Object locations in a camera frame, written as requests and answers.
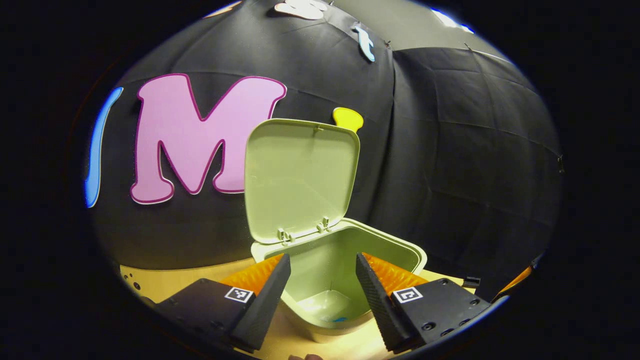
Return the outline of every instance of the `letter m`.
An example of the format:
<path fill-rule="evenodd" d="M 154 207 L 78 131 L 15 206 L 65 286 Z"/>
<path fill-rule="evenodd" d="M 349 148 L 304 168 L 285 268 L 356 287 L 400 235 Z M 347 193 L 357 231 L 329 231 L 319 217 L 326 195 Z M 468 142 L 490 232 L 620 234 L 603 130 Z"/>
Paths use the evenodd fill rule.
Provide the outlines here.
<path fill-rule="evenodd" d="M 145 83 L 138 92 L 142 109 L 136 133 L 133 200 L 155 204 L 173 196 L 173 184 L 162 175 L 161 149 L 183 187 L 195 195 L 222 145 L 222 167 L 213 186 L 219 192 L 243 192 L 247 138 L 258 124 L 271 118 L 276 102 L 286 93 L 287 88 L 273 79 L 243 78 L 202 118 L 187 75 L 170 74 Z"/>

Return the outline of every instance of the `wooden table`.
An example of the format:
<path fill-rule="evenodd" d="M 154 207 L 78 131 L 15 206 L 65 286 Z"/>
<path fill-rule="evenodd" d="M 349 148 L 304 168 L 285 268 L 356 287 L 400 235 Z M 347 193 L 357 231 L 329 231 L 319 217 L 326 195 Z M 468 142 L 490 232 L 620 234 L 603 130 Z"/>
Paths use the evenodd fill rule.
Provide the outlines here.
<path fill-rule="evenodd" d="M 255 261 L 251 258 L 222 265 L 183 270 L 144 270 L 121 266 L 120 272 L 123 277 L 126 275 L 125 282 L 129 284 L 134 292 L 158 303 L 198 279 L 205 278 L 219 281 L 253 264 L 255 264 Z M 456 284 L 462 285 L 463 283 L 463 279 L 427 270 L 423 270 L 419 275 L 429 281 L 447 277 Z M 467 288 L 467 290 L 475 293 L 475 289 Z M 301 332 L 286 319 L 280 306 L 273 315 L 262 348 L 249 355 L 259 359 L 287 360 L 289 355 L 304 358 L 307 354 L 319 355 L 323 360 L 343 360 L 347 358 L 352 360 L 383 360 L 400 355 L 395 355 L 393 352 L 386 350 L 375 319 L 370 320 L 355 332 L 336 336 L 335 340 L 327 343 L 316 343 L 301 335 Z"/>

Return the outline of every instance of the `screw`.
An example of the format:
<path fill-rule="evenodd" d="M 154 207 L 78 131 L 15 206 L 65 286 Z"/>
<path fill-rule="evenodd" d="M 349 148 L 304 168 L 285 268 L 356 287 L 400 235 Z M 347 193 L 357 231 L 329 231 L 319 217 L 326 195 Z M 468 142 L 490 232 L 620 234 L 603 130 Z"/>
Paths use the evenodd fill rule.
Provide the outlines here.
<path fill-rule="evenodd" d="M 434 327 L 436 327 L 436 324 L 435 324 L 435 323 L 433 323 L 433 322 L 428 322 L 428 323 L 425 323 L 425 324 L 422 326 L 422 330 L 424 330 L 424 331 L 428 331 L 428 330 L 433 329 Z"/>

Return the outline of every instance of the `blue curved shape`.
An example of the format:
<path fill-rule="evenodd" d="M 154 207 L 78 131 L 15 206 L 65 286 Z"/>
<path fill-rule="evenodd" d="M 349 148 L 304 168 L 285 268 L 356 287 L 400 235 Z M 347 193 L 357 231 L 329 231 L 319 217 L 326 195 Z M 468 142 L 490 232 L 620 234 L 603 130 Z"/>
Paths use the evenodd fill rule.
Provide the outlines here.
<path fill-rule="evenodd" d="M 358 43 L 360 43 L 360 49 L 362 50 L 364 55 L 369 59 L 369 61 L 376 61 L 376 58 L 371 52 L 373 41 L 371 41 L 371 38 L 369 38 L 369 33 L 358 26 L 355 26 L 354 30 L 358 32 Z"/>
<path fill-rule="evenodd" d="M 98 119 L 93 128 L 93 136 L 91 138 L 91 150 L 89 151 L 89 174 L 84 180 L 84 196 L 86 199 L 86 207 L 92 208 L 98 201 L 98 193 L 100 192 L 100 155 L 102 153 L 102 135 L 104 133 L 104 124 L 107 122 L 109 110 L 116 100 L 122 94 L 123 88 L 115 88 L 107 101 L 102 106 Z"/>

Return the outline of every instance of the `open lid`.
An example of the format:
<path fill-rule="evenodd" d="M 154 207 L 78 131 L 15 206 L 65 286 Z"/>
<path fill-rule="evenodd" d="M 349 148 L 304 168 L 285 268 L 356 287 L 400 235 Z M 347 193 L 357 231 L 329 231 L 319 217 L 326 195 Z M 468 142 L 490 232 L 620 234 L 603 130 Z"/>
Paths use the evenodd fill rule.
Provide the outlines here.
<path fill-rule="evenodd" d="M 244 202 L 253 239 L 278 243 L 337 224 L 349 207 L 360 140 L 318 122 L 270 119 L 247 140 Z"/>

